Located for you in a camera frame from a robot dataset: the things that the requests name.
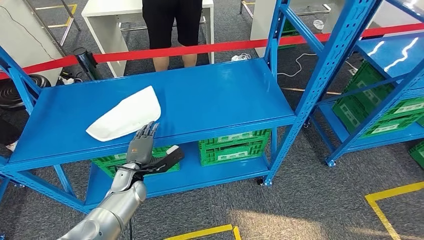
green plastic crate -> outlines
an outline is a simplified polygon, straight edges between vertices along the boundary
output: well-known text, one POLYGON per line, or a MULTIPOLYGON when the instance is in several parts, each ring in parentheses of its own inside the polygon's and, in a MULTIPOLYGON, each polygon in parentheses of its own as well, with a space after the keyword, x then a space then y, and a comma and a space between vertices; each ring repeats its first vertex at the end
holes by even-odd
POLYGON ((409 127, 412 123, 421 118, 421 114, 411 114, 407 116, 400 116, 376 122, 371 126, 361 138, 373 137, 380 134, 399 131, 409 127))
POLYGON ((248 131, 228 136, 220 136, 199 141, 199 149, 206 150, 257 141, 268 141, 271 129, 248 131))
POLYGON ((282 36, 290 35, 293 33, 296 33, 297 35, 299 34, 295 26, 293 26, 293 24, 286 19, 284 22, 284 26, 282 27, 282 36))
POLYGON ((356 97, 345 96, 332 107, 335 115, 341 120, 349 133, 352 133, 368 116, 356 97))
POLYGON ((422 117, 424 116, 424 97, 400 101, 396 106, 390 108, 381 119, 386 120, 411 114, 421 114, 422 117))
MULTIPOLYGON (((355 89, 364 88, 383 81, 384 79, 384 76, 375 70, 371 64, 363 62, 343 92, 346 93, 355 89)), ((392 92, 393 89, 393 85, 389 83, 359 92, 353 96, 356 97, 365 107, 365 110, 370 113, 390 94, 390 92, 392 92)))
MULTIPOLYGON (((153 157, 161 158, 166 156, 166 151, 172 146, 154 147, 151 151, 153 157)), ((121 153, 111 156, 97 157, 91 159, 100 169, 102 169, 109 177, 113 178, 116 174, 115 166, 122 165, 127 161, 127 154, 121 153)), ((180 164, 177 163, 171 167, 167 173, 180 170, 180 164)))
POLYGON ((215 147, 210 149, 199 148, 200 164, 202 166, 210 166, 215 164, 260 157, 264 153, 264 149, 267 145, 267 142, 268 141, 261 140, 230 146, 215 147))
POLYGON ((424 141, 418 143, 409 151, 409 155, 424 169, 424 141))
POLYGON ((421 117, 420 119, 418 119, 418 120, 416 121, 416 123, 418 123, 419 125, 421 125, 422 127, 424 127, 424 116, 423 116, 423 117, 421 117))

blue shelf board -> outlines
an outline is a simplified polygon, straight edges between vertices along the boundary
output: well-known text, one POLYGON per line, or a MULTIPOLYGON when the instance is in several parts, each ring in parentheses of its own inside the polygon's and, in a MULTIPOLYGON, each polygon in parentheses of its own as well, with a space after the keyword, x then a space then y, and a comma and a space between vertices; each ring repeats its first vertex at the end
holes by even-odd
MULTIPOLYGON (((197 142, 181 144, 185 157, 180 170, 146 176, 147 197, 157 197, 233 181, 265 176, 269 173, 264 156, 228 163, 201 166, 197 142)), ((112 178, 95 164, 91 164, 85 199, 87 209, 95 208, 105 197, 112 178)))
POLYGON ((101 142, 85 131, 148 86, 162 112, 157 147, 291 125, 296 119, 262 58, 49 87, 5 167, 24 170, 125 153, 134 133, 101 142))
POLYGON ((424 3, 421 0, 387 0, 395 7, 424 23, 424 3))
MULTIPOLYGON (((424 59, 424 32, 360 40, 356 49, 385 78, 395 78, 410 73, 424 59)), ((420 90, 409 95, 424 95, 422 88, 424 79, 414 88, 420 90)))
MULTIPOLYGON (((346 130, 342 121, 334 114, 332 107, 333 102, 327 104, 318 105, 318 109, 324 115, 326 121, 331 127, 332 131, 337 136, 340 142, 344 142, 349 136, 349 132, 346 130)), ((409 127, 399 130, 388 132, 386 134, 380 134, 376 136, 358 138, 349 147, 347 152, 354 152, 363 149, 375 148, 379 146, 402 143, 415 139, 424 138, 424 127, 418 123, 413 123, 409 127)))

white cloth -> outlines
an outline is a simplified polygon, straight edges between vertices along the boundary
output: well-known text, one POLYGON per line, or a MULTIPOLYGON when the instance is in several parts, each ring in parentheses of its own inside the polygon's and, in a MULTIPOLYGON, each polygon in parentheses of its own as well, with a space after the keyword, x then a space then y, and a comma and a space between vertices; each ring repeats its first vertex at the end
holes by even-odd
POLYGON ((122 100, 87 130, 93 138, 106 142, 133 133, 161 116, 161 106, 152 86, 122 100))

gray carpet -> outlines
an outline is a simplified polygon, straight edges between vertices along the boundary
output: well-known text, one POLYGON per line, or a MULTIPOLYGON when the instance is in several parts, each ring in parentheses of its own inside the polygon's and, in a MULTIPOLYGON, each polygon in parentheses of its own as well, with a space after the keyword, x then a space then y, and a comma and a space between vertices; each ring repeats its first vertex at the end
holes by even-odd
MULTIPOLYGON (((83 45, 98 53, 84 21, 78 17, 84 2, 86 0, 69 2, 78 3, 75 15, 82 31, 77 33, 75 28, 72 29, 65 49, 72 51, 83 45)), ((37 0, 34 4, 45 7, 58 3, 56 0, 37 0)), ((215 0, 216 42, 249 39, 252 20, 246 11, 242 15, 238 11, 237 0, 215 0)), ((312 27, 315 18, 324 19, 324 16, 309 16, 303 20, 312 27)), ((49 19, 55 20, 52 24, 58 24, 56 19, 62 21, 63 17, 49 19)), ((55 29, 55 34, 60 37, 61 31, 64 29, 55 29)), ((146 48, 146 34, 129 33, 126 39, 130 50, 146 48)), ((200 36, 199 40, 204 43, 204 37, 200 36)), ((215 55, 216 61, 226 62, 241 52, 256 56, 252 49, 222 52, 215 55)), ((278 71, 293 74, 298 69, 295 59, 310 52, 306 45, 280 50, 278 71)), ((314 56, 301 58, 303 71, 295 77, 279 75, 279 85, 282 88, 304 88, 316 60, 314 56)), ((349 61, 358 67, 361 58, 354 55, 349 61)), ((207 63, 207 56, 199 58, 198 64, 207 63)), ((171 61, 171 68, 181 66, 177 57, 171 61)), ((100 64, 99 68, 105 77, 112 76, 105 64, 100 64)), ((348 69, 347 65, 343 66, 330 91, 340 92, 343 89, 350 78, 348 69)), ((78 67, 68 70, 74 73, 81 71, 78 67)), ((151 71, 151 60, 140 60, 129 62, 125 74, 151 71)), ((294 108, 302 92, 283 92, 294 108)), ((25 111, 0 110, 0 115, 20 129, 28 118, 25 111)), ((324 122, 320 116, 317 120, 324 122)), ((278 132, 281 136, 284 128, 279 128, 278 132)), ((275 176, 273 186, 258 186, 254 179, 249 179, 148 199, 133 217, 134 239, 158 240, 232 224, 239 227, 243 240, 389 240, 390 235, 364 196, 424 181, 423 170, 407 153, 414 143, 348 153, 337 161, 336 167, 329 168, 322 163, 328 151, 317 131, 314 127, 303 128, 275 176)), ((2 146, 0 150, 4 155, 9 154, 2 146)), ((64 168, 75 193, 84 199, 89 161, 66 164, 64 168)), ((36 169, 34 173, 60 185, 51 167, 36 169)), ((377 202, 402 239, 424 239, 423 194, 424 191, 420 190, 377 202)), ((0 203, 0 213, 0 233, 6 233, 6 239, 10 240, 56 239, 84 217, 32 189, 12 185, 0 203)), ((128 229, 121 239, 129 239, 128 229)), ((233 236, 231 232, 223 232, 205 239, 228 240, 233 236)))

red rope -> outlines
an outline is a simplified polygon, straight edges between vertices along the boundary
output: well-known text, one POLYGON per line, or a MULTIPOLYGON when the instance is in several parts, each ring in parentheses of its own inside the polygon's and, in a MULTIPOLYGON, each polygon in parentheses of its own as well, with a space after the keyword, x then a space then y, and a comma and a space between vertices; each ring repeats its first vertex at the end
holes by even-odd
MULTIPOLYGON (((424 23, 414 23, 400 26, 385 26, 378 28, 366 29, 362 33, 362 37, 380 36, 385 34, 402 33, 409 31, 423 30, 424 23)), ((330 33, 318 33, 315 34, 316 38, 325 42, 330 38, 330 33)), ((304 44, 306 40, 302 36, 287 36, 280 38, 279 45, 292 45, 292 44, 304 44)), ((214 44, 204 44, 197 46, 180 46, 171 47, 164 49, 148 49, 148 50, 137 50, 137 51, 126 51, 126 52, 114 52, 105 54, 94 54, 94 59, 98 63, 114 62, 114 61, 125 61, 125 60, 139 60, 139 59, 150 59, 155 57, 166 57, 166 56, 179 56, 185 54, 202 54, 210 52, 225 52, 232 50, 242 49, 253 49, 265 47, 267 45, 267 39, 260 40, 247 40, 247 41, 230 41, 220 42, 214 44)), ((69 55, 63 58, 39 63, 32 66, 24 67, 23 70, 27 74, 37 73, 55 68, 64 68, 74 64, 78 61, 75 56, 69 55)), ((5 73, 0 73, 0 80, 8 78, 9 76, 5 73)))

